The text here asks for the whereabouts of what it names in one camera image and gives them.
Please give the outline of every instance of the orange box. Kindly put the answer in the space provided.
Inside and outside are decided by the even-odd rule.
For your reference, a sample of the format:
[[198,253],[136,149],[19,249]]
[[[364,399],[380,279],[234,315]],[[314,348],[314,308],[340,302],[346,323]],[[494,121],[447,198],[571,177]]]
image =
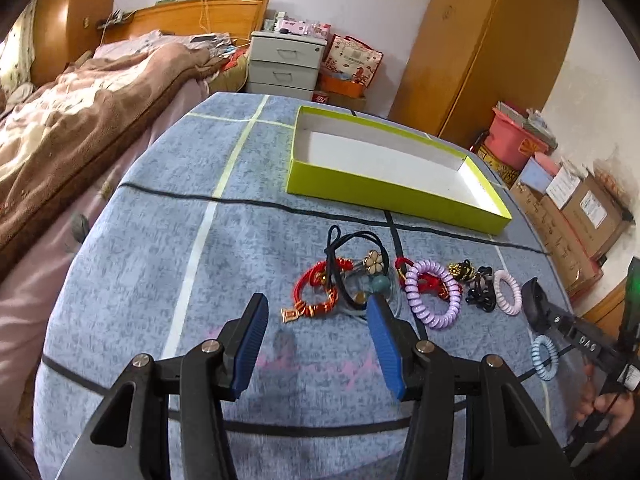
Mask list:
[[346,95],[358,99],[364,95],[365,86],[353,81],[343,81],[337,77],[320,74],[320,89],[324,92],[333,92],[334,94]]

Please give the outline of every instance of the blue tablecloth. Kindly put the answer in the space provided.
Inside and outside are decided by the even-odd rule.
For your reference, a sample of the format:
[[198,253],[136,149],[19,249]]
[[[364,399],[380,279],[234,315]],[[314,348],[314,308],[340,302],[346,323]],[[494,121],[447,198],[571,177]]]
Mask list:
[[[476,265],[506,268],[519,283],[537,276],[551,301],[570,308],[527,219],[475,155],[513,216],[496,237],[287,194],[292,126],[300,104],[274,96],[215,94],[171,127],[126,174],[75,257],[50,319],[44,349],[49,365],[38,372],[34,405],[34,443],[44,480],[55,478],[101,399],[61,369],[85,383],[110,386],[139,352],[156,359],[181,355],[216,336],[253,292],[270,302],[269,325],[250,386],[238,402],[224,403],[225,418],[286,426],[289,434],[305,436],[257,434],[269,431],[255,427],[248,433],[231,431],[239,478],[393,478],[406,429],[384,423],[406,419],[411,406],[400,405],[386,389],[366,324],[344,314],[280,321],[281,307],[291,306],[296,280],[322,259],[334,223],[343,232],[374,231],[392,259],[396,229],[404,254],[412,259],[469,258]],[[340,254],[361,258],[371,248],[356,239]],[[397,287],[391,306],[412,320]],[[425,302],[445,307],[437,298]],[[509,317],[498,309],[486,314],[463,306],[451,328],[430,330],[429,336],[455,356],[479,360],[497,353],[516,374],[532,367],[522,314]],[[543,385],[533,376],[524,383],[561,444],[580,369],[579,354],[569,352],[554,380]],[[464,420],[464,411],[456,414],[452,478],[462,471]],[[344,429],[362,424],[373,424],[369,433]],[[342,436],[332,436],[335,427],[342,428]],[[179,480],[179,427],[173,421],[170,450]]]

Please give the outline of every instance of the pink spiral hair tie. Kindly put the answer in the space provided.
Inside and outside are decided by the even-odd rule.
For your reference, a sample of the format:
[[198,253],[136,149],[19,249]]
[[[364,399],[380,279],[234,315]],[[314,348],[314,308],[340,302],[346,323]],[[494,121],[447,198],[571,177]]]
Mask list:
[[[513,304],[509,303],[500,290],[500,282],[505,282],[511,287]],[[495,303],[500,310],[509,316],[516,316],[522,309],[522,292],[518,282],[506,270],[496,270],[494,274]]]
[[[449,308],[444,314],[434,314],[424,306],[418,293],[418,275],[428,273],[442,280],[449,291]],[[404,280],[404,292],[409,306],[421,322],[429,328],[441,329],[451,325],[460,311],[460,288],[458,283],[447,270],[447,267],[433,260],[420,260],[407,268]]]

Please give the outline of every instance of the drawer handle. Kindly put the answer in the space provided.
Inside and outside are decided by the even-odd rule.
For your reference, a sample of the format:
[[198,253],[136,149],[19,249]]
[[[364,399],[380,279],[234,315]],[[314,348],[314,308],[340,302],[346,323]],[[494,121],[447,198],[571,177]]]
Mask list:
[[291,72],[274,72],[273,75],[278,81],[293,81],[293,74]]
[[297,50],[290,50],[288,48],[277,48],[276,51],[277,51],[278,54],[280,54],[282,57],[284,57],[286,59],[293,59],[293,58],[297,57],[297,55],[298,55],[298,51]]

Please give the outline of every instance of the wardrobe door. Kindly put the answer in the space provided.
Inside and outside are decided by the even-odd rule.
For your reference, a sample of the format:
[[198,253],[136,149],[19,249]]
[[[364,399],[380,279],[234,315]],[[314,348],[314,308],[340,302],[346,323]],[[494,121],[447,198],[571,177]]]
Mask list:
[[578,0],[497,0],[440,137],[469,148],[508,101],[542,110],[574,30]]
[[389,119],[437,135],[476,56],[496,0],[431,0]]

